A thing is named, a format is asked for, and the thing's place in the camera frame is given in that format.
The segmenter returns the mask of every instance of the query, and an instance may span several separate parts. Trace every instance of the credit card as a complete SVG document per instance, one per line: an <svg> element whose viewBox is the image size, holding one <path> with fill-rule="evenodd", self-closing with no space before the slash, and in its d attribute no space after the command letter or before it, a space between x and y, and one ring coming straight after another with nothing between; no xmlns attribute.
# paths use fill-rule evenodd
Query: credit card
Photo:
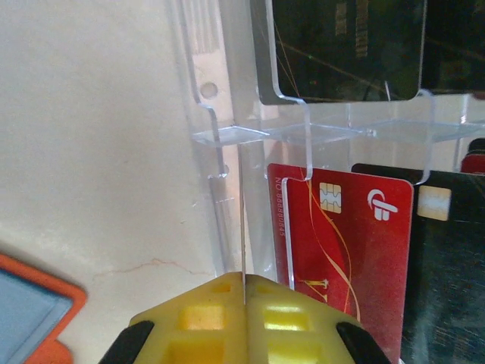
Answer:
<svg viewBox="0 0 485 364"><path fill-rule="evenodd" d="M472 140L468 146L468 154L485 154L485 138Z"/></svg>
<svg viewBox="0 0 485 364"><path fill-rule="evenodd" d="M427 0L423 88L434 93L485 90L485 4Z"/></svg>
<svg viewBox="0 0 485 364"><path fill-rule="evenodd" d="M314 169L287 181L289 231L281 221L283 178L304 168L269 165L280 277L295 289L359 319L398 362L411 230L412 185L404 180ZM290 260L286 235L291 237Z"/></svg>
<svg viewBox="0 0 485 364"><path fill-rule="evenodd" d="M415 180L422 171L355 165L353 171ZM415 187L402 359L485 358L485 176L432 171Z"/></svg>
<svg viewBox="0 0 485 364"><path fill-rule="evenodd" d="M268 17L267 2L252 0L261 101L284 102L273 88L275 74L282 94L306 102L413 98L421 83L424 3L273 0Z"/></svg>
<svg viewBox="0 0 485 364"><path fill-rule="evenodd" d="M462 172L485 174L485 154L467 154L462 160Z"/></svg>

